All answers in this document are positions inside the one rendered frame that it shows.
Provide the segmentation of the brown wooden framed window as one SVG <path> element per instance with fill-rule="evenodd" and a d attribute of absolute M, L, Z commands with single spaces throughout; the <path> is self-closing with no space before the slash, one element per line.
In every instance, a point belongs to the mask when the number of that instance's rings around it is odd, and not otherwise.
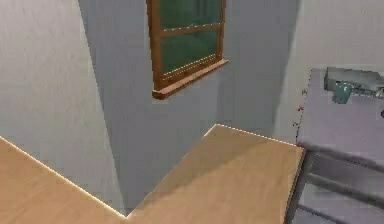
<path fill-rule="evenodd" d="M 164 100 L 228 63 L 226 0 L 146 0 L 152 97 Z"/>

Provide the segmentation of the teal cup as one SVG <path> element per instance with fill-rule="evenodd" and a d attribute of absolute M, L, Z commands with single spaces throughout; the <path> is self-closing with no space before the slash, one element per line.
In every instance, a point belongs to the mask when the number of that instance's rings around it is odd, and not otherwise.
<path fill-rule="evenodd" d="M 337 104 L 346 104 L 354 86 L 350 83 L 339 82 L 335 84 L 332 101 Z"/>

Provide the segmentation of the grey metal shelf table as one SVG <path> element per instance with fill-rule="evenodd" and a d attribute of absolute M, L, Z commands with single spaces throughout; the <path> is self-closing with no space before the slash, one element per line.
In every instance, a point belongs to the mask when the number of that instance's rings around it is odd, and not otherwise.
<path fill-rule="evenodd" d="M 325 72 L 310 73 L 284 224 L 384 224 L 384 99 L 334 103 Z"/>

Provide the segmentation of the teal grey box-shaped object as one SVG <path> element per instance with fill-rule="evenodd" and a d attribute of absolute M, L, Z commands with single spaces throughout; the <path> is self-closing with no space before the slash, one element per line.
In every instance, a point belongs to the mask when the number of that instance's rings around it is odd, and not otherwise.
<path fill-rule="evenodd" d="M 352 86 L 350 94 L 344 91 L 344 101 L 348 100 L 352 94 L 384 99 L 384 77 L 378 72 L 327 67 L 324 76 L 324 89 L 340 96 L 341 92 L 336 92 L 337 84 L 350 84 Z"/>

